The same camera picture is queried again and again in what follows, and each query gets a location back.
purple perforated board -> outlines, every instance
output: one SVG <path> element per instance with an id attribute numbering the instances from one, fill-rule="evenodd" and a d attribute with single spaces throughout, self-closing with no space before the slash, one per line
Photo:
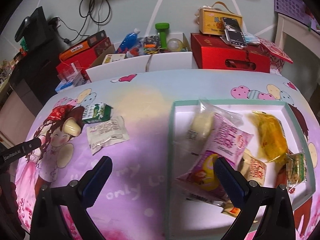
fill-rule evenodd
<path id="1" fill-rule="evenodd" d="M 320 31 L 317 21 L 310 13 L 310 15 L 306 13 L 308 9 L 306 9 L 306 5 L 302 0 L 275 0 L 275 11 L 289 16 L 308 27 L 311 24 L 311 29 L 317 33 Z"/>

blue bottle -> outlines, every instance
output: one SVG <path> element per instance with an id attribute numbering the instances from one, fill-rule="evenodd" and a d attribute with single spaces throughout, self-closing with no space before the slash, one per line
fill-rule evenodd
<path id="1" fill-rule="evenodd" d="M 140 30 L 137 28 L 134 29 L 133 33 L 129 33 L 121 42 L 116 53 L 127 53 L 127 51 L 137 43 L 137 38 L 139 33 L 140 33 Z"/>

green dumbbell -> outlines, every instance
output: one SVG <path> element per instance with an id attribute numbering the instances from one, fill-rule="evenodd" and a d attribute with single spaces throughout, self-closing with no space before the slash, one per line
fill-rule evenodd
<path id="1" fill-rule="evenodd" d="M 156 23 L 155 28 L 159 32 L 161 48 L 167 49 L 167 34 L 165 31 L 170 28 L 170 24 L 169 23 Z"/>

purple snack package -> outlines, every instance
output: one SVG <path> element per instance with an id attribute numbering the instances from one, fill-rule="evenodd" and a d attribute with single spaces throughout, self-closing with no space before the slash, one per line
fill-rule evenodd
<path id="1" fill-rule="evenodd" d="M 213 164 L 217 158 L 225 157 L 236 168 L 253 135 L 238 129 L 220 114 L 214 115 L 212 128 L 195 165 L 176 180 L 195 195 L 226 201 L 228 196 L 214 174 Z"/>

yellow box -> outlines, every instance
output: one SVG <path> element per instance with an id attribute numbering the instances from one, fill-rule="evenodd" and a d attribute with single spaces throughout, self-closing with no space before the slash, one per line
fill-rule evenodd
<path id="1" fill-rule="evenodd" d="M 236 19 L 240 28 L 242 28 L 242 16 L 232 13 L 223 2 L 215 4 L 223 5 L 229 12 L 219 11 L 209 8 L 199 9 L 199 30 L 204 34 L 223 35 L 224 26 L 222 17 Z"/>

